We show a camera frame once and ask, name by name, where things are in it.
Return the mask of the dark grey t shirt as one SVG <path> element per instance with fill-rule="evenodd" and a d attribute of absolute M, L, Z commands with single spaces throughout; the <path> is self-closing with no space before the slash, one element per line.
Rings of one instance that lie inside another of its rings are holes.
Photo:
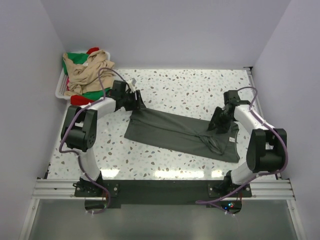
<path fill-rule="evenodd" d="M 209 121 L 150 108 L 134 110 L 124 137 L 128 140 L 199 157 L 238 163 L 239 126 L 209 130 Z"/>

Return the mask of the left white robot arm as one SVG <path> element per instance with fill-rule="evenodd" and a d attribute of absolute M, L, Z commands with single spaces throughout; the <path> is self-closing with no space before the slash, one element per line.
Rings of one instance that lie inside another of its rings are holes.
<path fill-rule="evenodd" d="M 61 131 L 60 153 L 73 153 L 80 168 L 79 181 L 74 183 L 76 197 L 109 198 L 94 154 L 98 120 L 121 108 L 126 111 L 139 110 L 145 105 L 136 79 L 115 80 L 111 89 L 94 102 L 70 105 Z"/>

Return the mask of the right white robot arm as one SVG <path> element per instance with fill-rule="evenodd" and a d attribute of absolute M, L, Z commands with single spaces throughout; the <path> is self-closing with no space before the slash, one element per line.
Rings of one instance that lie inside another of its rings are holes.
<path fill-rule="evenodd" d="M 287 167 L 287 132 L 268 124 L 254 110 L 254 102 L 242 100 L 238 90 L 224 92 L 223 98 L 224 107 L 215 108 L 208 130 L 225 134 L 239 122 L 250 134 L 245 163 L 227 172 L 213 187 L 214 192 L 233 197 L 256 178 L 278 174 Z"/>

